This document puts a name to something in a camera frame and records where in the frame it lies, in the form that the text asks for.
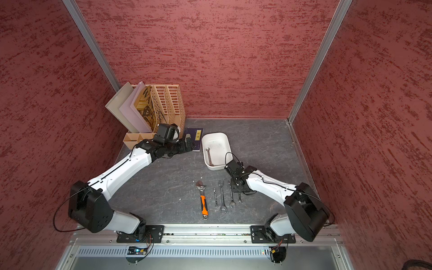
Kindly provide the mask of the small silver combination wrench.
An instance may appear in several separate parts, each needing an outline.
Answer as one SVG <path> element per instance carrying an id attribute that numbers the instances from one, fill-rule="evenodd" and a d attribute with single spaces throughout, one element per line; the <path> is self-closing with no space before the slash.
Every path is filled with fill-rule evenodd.
<path id="1" fill-rule="evenodd" d="M 218 200 L 217 200 L 217 190 L 216 190 L 216 188 L 213 189 L 213 193 L 214 193 L 215 207 L 218 208 Z"/>

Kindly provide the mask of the white plastic storage box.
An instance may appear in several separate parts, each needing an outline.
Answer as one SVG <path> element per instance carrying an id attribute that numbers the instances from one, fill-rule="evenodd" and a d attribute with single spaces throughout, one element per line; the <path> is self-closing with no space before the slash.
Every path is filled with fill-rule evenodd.
<path id="1" fill-rule="evenodd" d="M 233 160 L 230 143 L 225 133 L 209 133 L 202 138 L 204 163 L 210 171 L 223 170 L 228 162 Z M 210 148 L 211 160 L 214 166 L 209 165 L 206 148 Z"/>

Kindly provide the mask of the medium silver combination wrench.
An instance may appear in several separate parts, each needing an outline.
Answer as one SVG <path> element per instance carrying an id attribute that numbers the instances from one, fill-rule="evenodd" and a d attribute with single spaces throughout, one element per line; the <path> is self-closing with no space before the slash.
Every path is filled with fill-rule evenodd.
<path id="1" fill-rule="evenodd" d="M 228 185 L 229 185 L 229 190 L 230 190 L 230 203 L 229 203 L 229 206 L 231 208 L 234 208 L 236 206 L 236 203 L 234 201 L 234 193 L 233 193 L 233 190 L 232 190 L 232 185 L 230 183 Z"/>

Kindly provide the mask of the large silver combination wrench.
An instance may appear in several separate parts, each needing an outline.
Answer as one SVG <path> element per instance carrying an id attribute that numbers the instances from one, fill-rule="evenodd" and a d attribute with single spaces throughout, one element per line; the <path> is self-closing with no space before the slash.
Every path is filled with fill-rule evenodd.
<path id="1" fill-rule="evenodd" d="M 224 190 L 223 190 L 224 181 L 223 180 L 218 181 L 218 186 L 219 186 L 220 199 L 221 199 L 220 212 L 222 214 L 226 214 L 227 213 L 227 207 L 225 205 L 225 195 L 224 195 Z"/>

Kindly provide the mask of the orange handled adjustable wrench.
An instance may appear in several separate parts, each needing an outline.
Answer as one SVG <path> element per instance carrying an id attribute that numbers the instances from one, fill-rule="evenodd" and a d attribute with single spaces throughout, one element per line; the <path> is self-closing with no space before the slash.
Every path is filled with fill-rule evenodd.
<path id="1" fill-rule="evenodd" d="M 203 220 L 207 221 L 209 212 L 208 212 L 208 207 L 207 207 L 207 199 L 205 197 L 205 185 L 203 185 L 202 181 L 197 181 L 196 188 L 200 192 L 200 203 L 201 203 L 202 217 L 203 217 Z"/>

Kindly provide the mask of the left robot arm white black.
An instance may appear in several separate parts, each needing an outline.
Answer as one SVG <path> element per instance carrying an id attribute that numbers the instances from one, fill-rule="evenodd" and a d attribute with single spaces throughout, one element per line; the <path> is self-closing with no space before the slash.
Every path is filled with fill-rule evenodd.
<path id="1" fill-rule="evenodd" d="M 157 138 L 143 140 L 131 153 L 106 172 L 89 180 L 78 181 L 70 189 L 68 216 L 91 233 L 116 231 L 134 242 L 146 237 L 143 218 L 113 210 L 112 196 L 136 173 L 160 158 L 171 158 L 191 152 L 195 148 L 190 136 L 175 142 L 162 142 Z"/>

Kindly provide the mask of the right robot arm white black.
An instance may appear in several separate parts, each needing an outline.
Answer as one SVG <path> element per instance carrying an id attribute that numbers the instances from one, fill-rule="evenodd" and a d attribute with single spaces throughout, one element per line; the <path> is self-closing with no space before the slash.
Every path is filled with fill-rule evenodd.
<path id="1" fill-rule="evenodd" d="M 330 211 L 306 183 L 284 183 L 234 160 L 225 165 L 225 171 L 235 192 L 244 195 L 260 192 L 285 208 L 285 214 L 273 215 L 264 225 L 264 237 L 272 243 L 291 234 L 313 242 L 330 219 Z"/>

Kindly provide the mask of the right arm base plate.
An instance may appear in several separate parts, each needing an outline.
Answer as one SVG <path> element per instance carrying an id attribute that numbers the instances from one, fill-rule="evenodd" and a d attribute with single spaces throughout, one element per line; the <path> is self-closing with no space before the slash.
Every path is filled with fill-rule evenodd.
<path id="1" fill-rule="evenodd" d="M 294 234 L 277 235 L 270 227 L 250 226 L 250 234 L 253 244 L 295 244 Z"/>

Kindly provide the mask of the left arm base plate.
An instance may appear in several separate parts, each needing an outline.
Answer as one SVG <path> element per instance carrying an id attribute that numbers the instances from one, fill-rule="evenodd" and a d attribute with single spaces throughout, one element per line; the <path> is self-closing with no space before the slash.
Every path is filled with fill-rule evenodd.
<path id="1" fill-rule="evenodd" d="M 165 226 L 163 225 L 142 225 L 132 234 L 118 232 L 117 243 L 161 243 Z"/>

